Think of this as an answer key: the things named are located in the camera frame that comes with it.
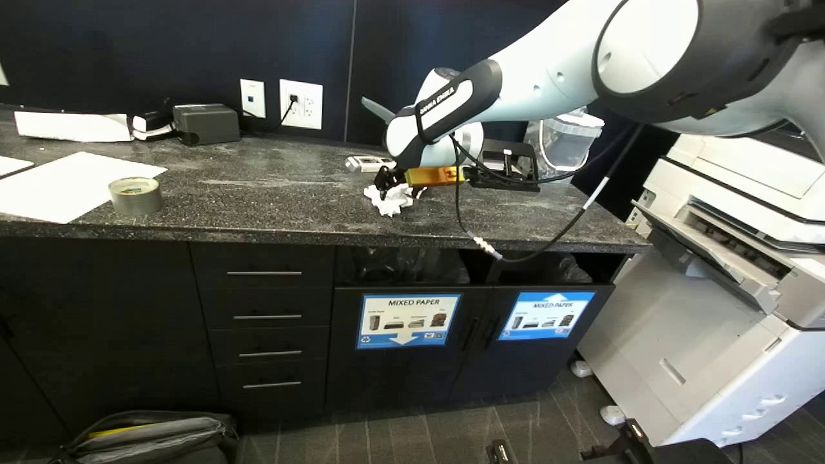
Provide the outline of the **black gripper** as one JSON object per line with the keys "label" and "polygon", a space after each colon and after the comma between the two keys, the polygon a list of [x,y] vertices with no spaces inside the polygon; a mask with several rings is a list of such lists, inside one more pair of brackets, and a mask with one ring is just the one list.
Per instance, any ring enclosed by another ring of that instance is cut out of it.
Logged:
{"label": "black gripper", "polygon": [[407,171],[400,168],[396,163],[383,163],[379,171],[375,171],[375,188],[379,190],[388,190],[400,183],[407,180]]}

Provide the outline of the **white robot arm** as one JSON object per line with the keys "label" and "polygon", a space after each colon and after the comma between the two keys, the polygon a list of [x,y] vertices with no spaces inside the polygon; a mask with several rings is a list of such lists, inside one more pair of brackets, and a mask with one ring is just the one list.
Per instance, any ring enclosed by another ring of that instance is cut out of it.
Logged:
{"label": "white robot arm", "polygon": [[563,0],[499,52],[387,122],[373,186],[453,159],[467,125],[536,122],[589,104],[677,134],[748,137],[788,122],[825,144],[823,0]]}

